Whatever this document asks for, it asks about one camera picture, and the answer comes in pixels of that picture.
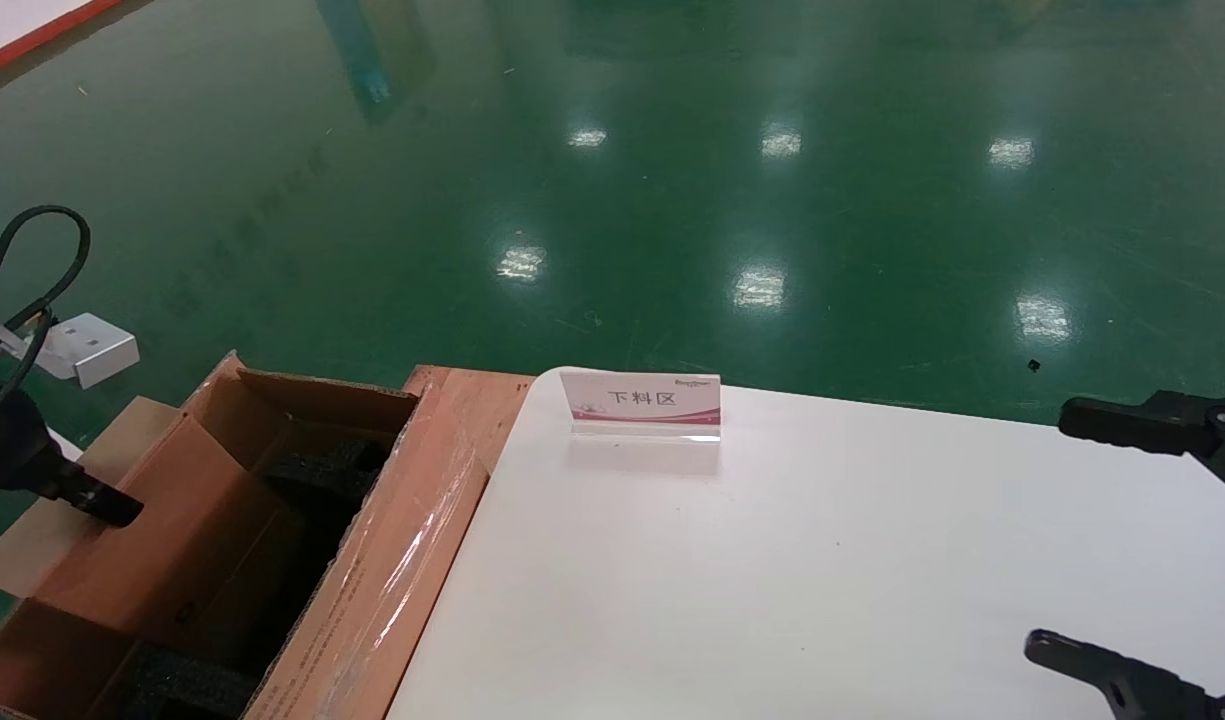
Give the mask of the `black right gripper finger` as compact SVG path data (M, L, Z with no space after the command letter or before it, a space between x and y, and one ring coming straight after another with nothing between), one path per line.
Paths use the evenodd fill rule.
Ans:
M1061 407L1058 430L1147 454L1188 454L1225 484L1225 397L1156 391L1139 405L1076 397Z
M1115 719L1225 719L1225 694L1164 667L1051 631L1031 631L1024 656L1100 692Z

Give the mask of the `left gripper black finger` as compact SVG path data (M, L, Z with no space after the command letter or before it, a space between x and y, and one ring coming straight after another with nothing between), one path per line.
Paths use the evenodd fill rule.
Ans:
M110 527L126 528L145 511L145 503L92 478L77 462L64 462L53 479L55 498Z

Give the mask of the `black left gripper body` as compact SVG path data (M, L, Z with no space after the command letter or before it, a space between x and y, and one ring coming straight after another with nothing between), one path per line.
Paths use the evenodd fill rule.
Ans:
M50 436L36 400L12 389L0 402L0 489L60 493L74 462Z

